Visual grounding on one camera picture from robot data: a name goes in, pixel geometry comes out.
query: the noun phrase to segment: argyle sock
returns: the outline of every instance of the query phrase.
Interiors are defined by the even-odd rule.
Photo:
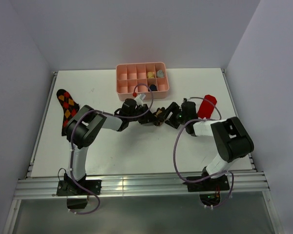
[[[64,129],[67,123],[76,115],[79,111],[79,104],[74,102],[72,96],[64,89],[59,89],[57,91],[58,100],[63,108],[64,117],[62,124],[62,136],[65,136]]]

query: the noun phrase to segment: pink sorting tray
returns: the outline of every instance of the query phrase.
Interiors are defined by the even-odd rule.
[[[157,78],[156,72],[162,70],[163,78]],[[154,78],[147,78],[147,73],[153,72]],[[133,89],[137,84],[146,84],[150,86],[155,84],[157,91],[153,92],[154,99],[166,98],[168,95],[169,84],[167,79],[166,67],[163,62],[148,62],[148,63],[131,63],[119,64],[116,67],[116,92],[121,101],[126,98],[133,98]],[[145,99],[151,99],[151,93],[148,89],[141,85],[136,88],[136,93],[144,93]]]

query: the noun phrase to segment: white tabletop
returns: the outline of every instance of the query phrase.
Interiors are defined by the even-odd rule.
[[[59,89],[68,91],[80,107],[113,113],[122,106],[116,93],[115,70],[59,71],[35,155],[32,177],[56,176],[59,168],[68,168],[69,143],[61,136],[63,109],[56,97]],[[183,98],[207,94],[217,99],[223,118],[235,116],[232,102],[219,68],[167,69],[170,85],[166,99],[154,101],[152,111],[168,107],[172,101],[181,105]],[[218,118],[214,111],[212,118]],[[129,124],[122,132],[101,129],[89,147],[88,175],[126,175],[174,172],[172,151],[178,130]],[[177,147],[177,166],[181,172],[197,172],[217,154],[212,137],[193,137],[185,131]],[[251,170],[248,157],[238,160],[232,170]]]

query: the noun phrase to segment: red object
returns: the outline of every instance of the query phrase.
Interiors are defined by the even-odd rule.
[[[205,99],[207,99],[208,101],[210,101],[211,103],[213,103],[214,105],[216,105],[217,100],[215,97],[213,97],[212,95],[206,95],[204,97]],[[197,112],[197,116],[199,118],[210,118],[211,114],[214,111],[214,106],[212,104],[210,104],[208,101],[203,100],[199,111]]]
[[[63,108],[62,136],[65,136],[65,127],[79,111],[79,104],[76,103],[69,92],[64,89],[59,89],[57,91],[57,98]]]

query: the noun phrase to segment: small toy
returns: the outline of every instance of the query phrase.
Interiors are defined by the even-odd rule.
[[[156,76],[157,76],[158,78],[162,78],[162,77],[165,76],[165,74],[164,74],[164,72],[163,72],[162,70],[158,70],[158,71],[156,72]]]
[[[153,72],[148,72],[146,77],[147,78],[154,78],[154,73]]]
[[[156,85],[155,85],[155,84],[150,85],[150,90],[151,90],[152,92],[157,91],[157,87],[156,87]]]

